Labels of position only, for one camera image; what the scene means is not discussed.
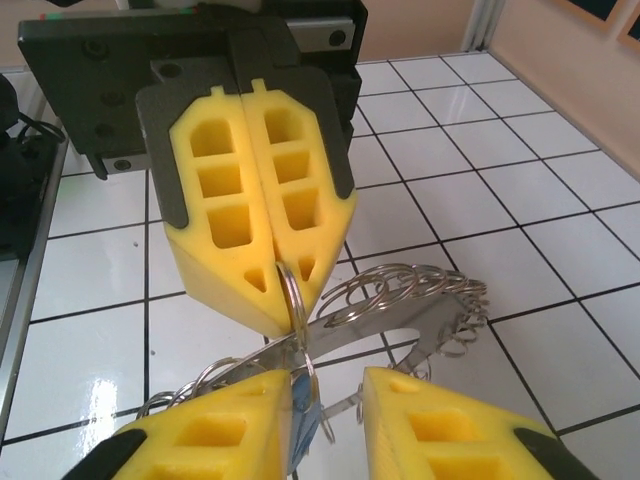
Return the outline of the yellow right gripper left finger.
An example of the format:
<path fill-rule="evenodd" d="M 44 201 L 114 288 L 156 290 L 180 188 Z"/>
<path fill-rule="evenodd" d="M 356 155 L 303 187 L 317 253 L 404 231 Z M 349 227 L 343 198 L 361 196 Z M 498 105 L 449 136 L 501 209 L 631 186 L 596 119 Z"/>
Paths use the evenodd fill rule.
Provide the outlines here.
<path fill-rule="evenodd" d="M 292 387 L 272 370 L 135 420 L 68 479 L 284 479 Z"/>

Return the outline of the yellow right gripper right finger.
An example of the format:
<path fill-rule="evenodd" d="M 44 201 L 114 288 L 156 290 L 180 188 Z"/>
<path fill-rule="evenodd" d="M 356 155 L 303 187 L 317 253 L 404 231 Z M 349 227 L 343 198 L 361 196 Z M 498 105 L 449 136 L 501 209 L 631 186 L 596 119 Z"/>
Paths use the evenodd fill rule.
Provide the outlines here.
<path fill-rule="evenodd" d="M 382 367 L 362 392 L 372 479 L 592 479 L 543 424 Z"/>

